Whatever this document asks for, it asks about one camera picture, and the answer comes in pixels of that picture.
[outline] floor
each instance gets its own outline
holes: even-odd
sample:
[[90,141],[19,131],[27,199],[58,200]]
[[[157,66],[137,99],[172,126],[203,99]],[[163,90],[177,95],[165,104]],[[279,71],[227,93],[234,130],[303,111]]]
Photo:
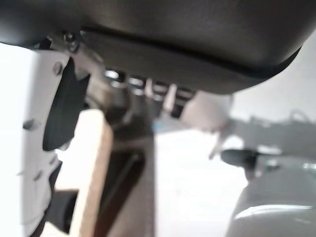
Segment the floor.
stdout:
[[[225,120],[229,126],[221,137],[222,148],[316,157],[314,52],[316,33],[294,62],[273,79],[232,97],[215,96],[215,103],[211,98],[192,102],[197,107],[191,113],[185,111],[183,120],[197,129],[182,127],[157,136],[158,237],[224,237],[246,185],[242,170],[221,163],[216,154],[208,159],[219,137],[201,129],[213,130],[223,126],[218,121]],[[203,122],[199,123],[197,113]]]

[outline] white plastic part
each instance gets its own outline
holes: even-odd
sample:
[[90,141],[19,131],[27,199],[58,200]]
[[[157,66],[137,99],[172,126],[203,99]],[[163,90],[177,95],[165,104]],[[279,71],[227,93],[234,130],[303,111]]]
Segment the white plastic part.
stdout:
[[28,237],[47,209],[55,152],[42,149],[44,129],[69,57],[0,43],[0,229],[2,236]]

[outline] bolt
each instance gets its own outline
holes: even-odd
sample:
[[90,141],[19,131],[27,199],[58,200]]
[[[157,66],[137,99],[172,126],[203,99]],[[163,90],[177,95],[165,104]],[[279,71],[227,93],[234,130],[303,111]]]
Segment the bolt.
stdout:
[[75,40],[75,36],[73,35],[73,33],[67,32],[64,34],[64,40],[66,42],[73,42]]
[[79,48],[79,41],[76,39],[76,36],[73,33],[67,32],[64,34],[64,41],[68,45],[70,52],[77,52]]
[[61,62],[55,63],[53,67],[53,72],[56,76],[60,75],[63,72],[63,64]]

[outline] black plastic cover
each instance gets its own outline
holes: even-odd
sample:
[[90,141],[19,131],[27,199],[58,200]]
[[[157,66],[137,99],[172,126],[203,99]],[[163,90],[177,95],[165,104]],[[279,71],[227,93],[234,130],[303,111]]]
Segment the black plastic cover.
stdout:
[[47,119],[43,150],[52,151],[69,142],[74,137],[74,131],[80,111],[84,108],[84,99],[90,75],[77,80],[75,64],[72,58],[63,70]]

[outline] black seat cushion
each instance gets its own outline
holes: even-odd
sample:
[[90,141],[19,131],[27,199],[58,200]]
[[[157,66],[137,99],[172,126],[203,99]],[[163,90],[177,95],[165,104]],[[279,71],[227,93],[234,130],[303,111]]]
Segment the black seat cushion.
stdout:
[[273,77],[316,27],[315,0],[3,0],[1,12],[9,4],[38,25],[24,18],[18,28],[16,18],[8,27],[2,14],[1,42],[83,29],[113,69],[215,93]]

